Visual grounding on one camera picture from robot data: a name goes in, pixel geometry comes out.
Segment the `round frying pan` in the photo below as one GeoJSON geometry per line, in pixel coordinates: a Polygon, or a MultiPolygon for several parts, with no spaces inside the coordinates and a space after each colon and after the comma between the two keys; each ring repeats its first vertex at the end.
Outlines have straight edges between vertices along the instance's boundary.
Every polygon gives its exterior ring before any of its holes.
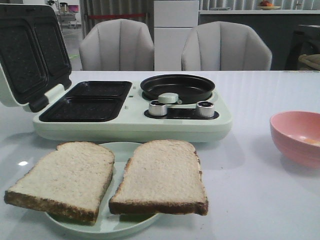
{"type": "Polygon", "coordinates": [[[182,104],[194,104],[208,99],[215,84],[201,76],[166,74],[149,77],[141,82],[140,87],[150,100],[156,100],[164,93],[175,93],[182,104]]]}

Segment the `silver knob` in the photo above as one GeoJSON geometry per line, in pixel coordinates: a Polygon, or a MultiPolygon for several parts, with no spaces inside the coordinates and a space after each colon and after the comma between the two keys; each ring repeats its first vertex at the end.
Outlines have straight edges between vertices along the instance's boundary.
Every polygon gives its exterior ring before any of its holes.
{"type": "Polygon", "coordinates": [[[215,115],[215,105],[209,101],[198,101],[195,105],[195,114],[202,118],[212,118],[215,115]]]}
{"type": "Polygon", "coordinates": [[[152,100],[149,102],[149,114],[152,116],[165,116],[167,115],[168,108],[164,103],[159,102],[158,100],[152,100]]]}

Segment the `light green plate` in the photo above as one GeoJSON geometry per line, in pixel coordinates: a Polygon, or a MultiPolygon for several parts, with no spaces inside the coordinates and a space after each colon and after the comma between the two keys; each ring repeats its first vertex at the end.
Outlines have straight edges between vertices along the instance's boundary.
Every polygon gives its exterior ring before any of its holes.
{"type": "Polygon", "coordinates": [[[66,231],[91,239],[111,239],[130,235],[154,223],[161,214],[114,215],[110,213],[108,207],[109,199],[115,194],[117,187],[123,179],[125,165],[139,145],[140,143],[135,142],[110,142],[101,144],[101,146],[110,149],[114,153],[115,161],[113,179],[101,202],[95,225],[79,224],[72,220],[65,220],[64,218],[49,215],[48,213],[45,214],[66,231]]]}

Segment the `toast slice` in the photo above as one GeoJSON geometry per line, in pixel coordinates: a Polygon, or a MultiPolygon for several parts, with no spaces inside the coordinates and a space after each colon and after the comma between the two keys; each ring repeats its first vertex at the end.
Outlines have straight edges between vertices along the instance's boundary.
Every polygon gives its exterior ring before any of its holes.
{"type": "Polygon", "coordinates": [[[123,181],[109,200],[112,214],[206,215],[208,199],[195,147],[180,140],[140,145],[125,166],[123,181]]]}
{"type": "Polygon", "coordinates": [[[92,142],[67,142],[5,191],[7,204],[94,224],[115,156],[92,142]]]}

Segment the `bowl of fruit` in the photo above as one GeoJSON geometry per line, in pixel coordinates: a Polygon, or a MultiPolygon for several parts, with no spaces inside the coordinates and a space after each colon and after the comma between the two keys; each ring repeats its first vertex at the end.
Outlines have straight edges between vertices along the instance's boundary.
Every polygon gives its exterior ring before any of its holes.
{"type": "Polygon", "coordinates": [[[268,0],[262,0],[258,7],[262,10],[276,10],[276,9],[280,9],[281,6],[274,6],[271,2],[269,2],[268,0]]]}

